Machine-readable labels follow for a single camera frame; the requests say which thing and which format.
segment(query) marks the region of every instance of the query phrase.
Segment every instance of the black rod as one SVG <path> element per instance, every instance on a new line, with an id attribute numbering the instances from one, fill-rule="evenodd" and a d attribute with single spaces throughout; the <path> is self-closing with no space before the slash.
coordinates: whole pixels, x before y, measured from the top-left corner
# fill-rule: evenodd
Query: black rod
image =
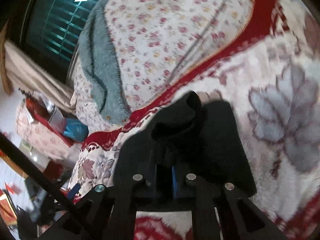
<path id="1" fill-rule="evenodd" d="M 15 238 L 10 233 L 8 226 L 3 221 L 1 216 L 0 216 L 0 240 L 15 240 Z"/>
<path id="2" fill-rule="evenodd" d="M 84 216 L 73 205 L 73 203 L 62 194 L 39 169 L 2 133 L 0 133 L 0 150 L 4 152 L 15 164 L 17 164 L 26 174 L 32 177 L 35 182 L 41 186 L 48 194 L 54 197 L 66 211 L 69 211 L 73 218 L 94 237 L 92 227 L 87 223 Z"/>

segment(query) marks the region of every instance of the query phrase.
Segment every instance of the metal bolt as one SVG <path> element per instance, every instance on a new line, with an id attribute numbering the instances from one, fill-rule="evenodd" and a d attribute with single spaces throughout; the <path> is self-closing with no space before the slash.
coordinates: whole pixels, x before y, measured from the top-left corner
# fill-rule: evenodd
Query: metal bolt
<path id="1" fill-rule="evenodd" d="M 136 174 L 132 177 L 135 181 L 139 181 L 143 179 L 143 176 L 141 174 Z"/>
<path id="2" fill-rule="evenodd" d="M 233 190 L 235 188 L 235 185 L 233 185 L 232 183 L 230 182 L 227 182 L 224 187 L 227 189 L 227 190 Z"/>
<path id="3" fill-rule="evenodd" d="M 102 192 L 102 191 L 104 191 L 104 189 L 105 189 L 104 185 L 97 185 L 97 186 L 94 187 L 94 190 L 96 192 Z"/>
<path id="4" fill-rule="evenodd" d="M 187 180 L 195 180 L 197 178 L 197 176 L 193 173 L 189 173 L 187 174 Z"/>

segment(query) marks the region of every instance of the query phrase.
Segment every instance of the pink quilt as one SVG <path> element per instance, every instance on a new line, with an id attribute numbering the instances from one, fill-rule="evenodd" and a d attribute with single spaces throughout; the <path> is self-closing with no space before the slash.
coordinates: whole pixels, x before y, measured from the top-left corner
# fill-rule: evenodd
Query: pink quilt
<path id="1" fill-rule="evenodd" d="M 117 130 L 90 135 L 69 187 L 112 186 L 124 141 L 189 90 L 231 103 L 257 186 L 252 201 L 289 239 L 320 221 L 320 28 L 300 0 L 253 0 L 246 28 L 184 71 Z M 190 214 L 138 213 L 135 239 L 190 239 Z"/>

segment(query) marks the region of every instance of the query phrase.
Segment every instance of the bed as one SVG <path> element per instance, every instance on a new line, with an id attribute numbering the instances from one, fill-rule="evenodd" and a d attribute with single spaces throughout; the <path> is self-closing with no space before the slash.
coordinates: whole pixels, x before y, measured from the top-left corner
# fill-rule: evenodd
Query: bed
<path id="1" fill-rule="evenodd" d="M 125 140 L 194 90 L 230 102 L 252 201 L 289 239 L 307 239 L 320 219 L 320 28 L 301 0 L 109 0 L 105 17 L 132 113 L 123 125 L 101 117 L 76 61 L 76 112 L 90 136 L 69 187 L 112 186 Z M 135 239 L 148 239 L 146 222 L 190 239 L 190 214 L 138 213 Z"/>

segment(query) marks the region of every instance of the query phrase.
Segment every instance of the beige curtain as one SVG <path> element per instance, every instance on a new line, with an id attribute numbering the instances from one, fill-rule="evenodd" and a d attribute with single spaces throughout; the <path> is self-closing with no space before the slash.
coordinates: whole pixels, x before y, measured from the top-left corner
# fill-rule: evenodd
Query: beige curtain
<path id="1" fill-rule="evenodd" d="M 8 23 L 6 23 L 6 25 L 3 27 L 2 31 L 0 32 L 0 76 L 1 76 L 1 81 L 4 88 L 4 92 L 8 95 L 11 95 L 13 92 L 13 87 L 10 80 L 8 79 L 7 70 L 5 68 L 4 43 L 5 43 L 7 25 Z"/>
<path id="2" fill-rule="evenodd" d="M 14 85 L 28 92 L 39 91 L 60 109 L 75 113 L 76 97 L 72 88 L 40 68 L 11 41 L 6 41 L 4 47 L 7 76 Z"/>

